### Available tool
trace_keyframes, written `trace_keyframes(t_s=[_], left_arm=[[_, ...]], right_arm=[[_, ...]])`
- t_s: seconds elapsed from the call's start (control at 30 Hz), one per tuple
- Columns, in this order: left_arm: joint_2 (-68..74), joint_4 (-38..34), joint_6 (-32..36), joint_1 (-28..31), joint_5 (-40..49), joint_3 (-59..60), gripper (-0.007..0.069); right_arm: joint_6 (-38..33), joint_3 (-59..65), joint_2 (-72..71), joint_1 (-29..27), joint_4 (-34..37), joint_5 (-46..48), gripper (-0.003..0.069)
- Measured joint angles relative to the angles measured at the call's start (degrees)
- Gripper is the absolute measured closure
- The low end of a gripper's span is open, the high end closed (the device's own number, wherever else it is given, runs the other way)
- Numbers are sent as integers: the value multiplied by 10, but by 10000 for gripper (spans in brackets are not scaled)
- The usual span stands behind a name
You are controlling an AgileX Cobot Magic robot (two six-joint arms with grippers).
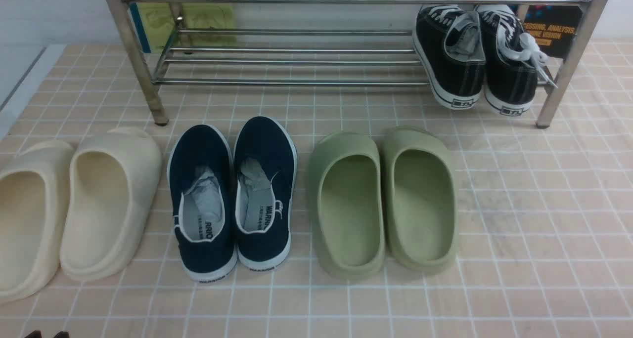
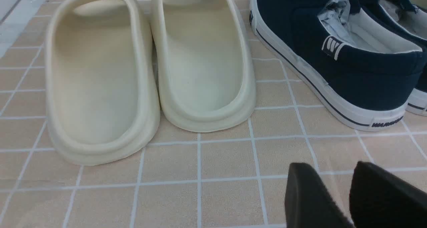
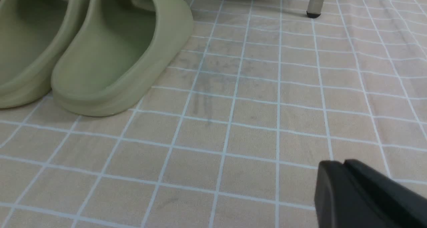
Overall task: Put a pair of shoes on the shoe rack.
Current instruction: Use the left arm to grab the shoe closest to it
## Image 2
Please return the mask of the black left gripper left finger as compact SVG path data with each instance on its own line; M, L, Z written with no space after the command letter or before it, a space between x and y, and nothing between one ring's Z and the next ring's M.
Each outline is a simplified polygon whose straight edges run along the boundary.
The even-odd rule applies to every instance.
M287 228L353 228L318 173L306 163L291 163L284 196Z

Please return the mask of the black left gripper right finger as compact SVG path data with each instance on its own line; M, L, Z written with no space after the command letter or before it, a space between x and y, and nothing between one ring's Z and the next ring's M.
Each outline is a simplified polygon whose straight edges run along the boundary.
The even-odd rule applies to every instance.
M426 193L371 162L354 169L349 210L357 228L427 226Z

